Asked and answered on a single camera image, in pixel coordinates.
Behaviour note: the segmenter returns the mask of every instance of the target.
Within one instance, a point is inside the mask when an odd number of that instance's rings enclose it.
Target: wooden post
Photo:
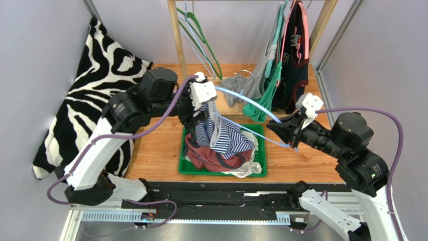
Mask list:
[[[181,41],[180,26],[178,24],[177,6],[174,0],[168,0],[169,15],[171,17],[172,32],[174,33],[175,47],[177,48],[178,63],[180,63],[181,78],[187,75],[186,60],[184,58],[183,43]]]
[[[324,29],[329,22],[329,19],[335,9],[336,3],[338,0],[326,0],[323,5],[323,9],[321,9],[321,13],[319,13],[318,19],[313,28],[312,34],[310,35],[309,45],[309,58],[312,57],[313,52],[315,51],[316,46],[318,45],[321,36],[323,35]]]

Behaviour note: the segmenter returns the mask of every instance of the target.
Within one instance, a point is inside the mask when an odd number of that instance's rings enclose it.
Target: green laundry basket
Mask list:
[[[242,126],[264,136],[264,130],[262,125],[243,124]],[[196,169],[190,161],[184,158],[184,155],[183,155],[185,135],[186,135],[186,129],[183,128],[183,135],[181,137],[181,147],[180,147],[180,159],[178,161],[178,173],[182,175],[233,176],[232,174],[224,174],[221,172],[210,172],[206,168],[202,168],[201,170]],[[262,172],[260,174],[253,173],[249,175],[249,177],[266,177],[267,164],[266,164],[265,139],[261,138],[260,136],[256,136],[256,138],[259,142],[259,150],[255,152],[254,162],[260,163],[260,166],[262,167]]]

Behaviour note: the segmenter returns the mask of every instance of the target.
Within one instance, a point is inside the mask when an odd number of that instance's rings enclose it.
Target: wooden tabletop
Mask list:
[[[157,64],[154,67],[166,67],[179,75],[178,64]],[[252,71],[254,64],[222,64],[223,76],[233,76],[242,69]],[[187,65],[188,73],[198,71],[206,72],[201,64]],[[309,86],[305,89],[321,97],[312,66],[309,67]],[[247,116],[242,114],[242,106],[235,105],[229,108],[226,99],[219,92],[216,100],[219,112],[240,124],[254,124]],[[285,116],[282,112],[276,113],[278,117]],[[153,118],[148,127],[157,122]],[[320,114],[316,119],[325,127],[329,127],[326,114]],[[266,137],[280,141],[280,139],[264,126]],[[127,178],[145,178],[148,181],[217,181],[217,182],[297,182],[303,180],[308,183],[343,183],[335,171],[337,160],[310,148],[305,144],[299,145],[299,152],[291,148],[283,148],[271,142],[266,142],[268,174],[266,177],[247,177],[240,179],[229,176],[203,176],[181,175],[178,173],[178,157],[181,145],[183,126],[177,117],[168,117],[156,130],[145,137],[135,141],[135,147]]]

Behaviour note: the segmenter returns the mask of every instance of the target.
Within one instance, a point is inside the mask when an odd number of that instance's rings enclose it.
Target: zebra print pillow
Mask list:
[[[93,18],[76,79],[34,158],[36,177],[44,178],[57,166],[73,161],[95,129],[108,100],[141,82],[151,66],[108,37],[106,28]],[[123,177],[133,148],[133,140],[125,142],[105,169]]]

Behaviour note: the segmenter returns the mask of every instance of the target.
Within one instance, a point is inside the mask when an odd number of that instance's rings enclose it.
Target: navy and white striped clothing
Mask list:
[[[206,109],[209,112],[208,119],[195,128],[196,140],[200,146],[209,146],[226,160],[238,153],[254,149],[254,143],[240,132],[240,127],[214,115],[219,114],[214,101],[204,103],[200,108],[201,111]]]

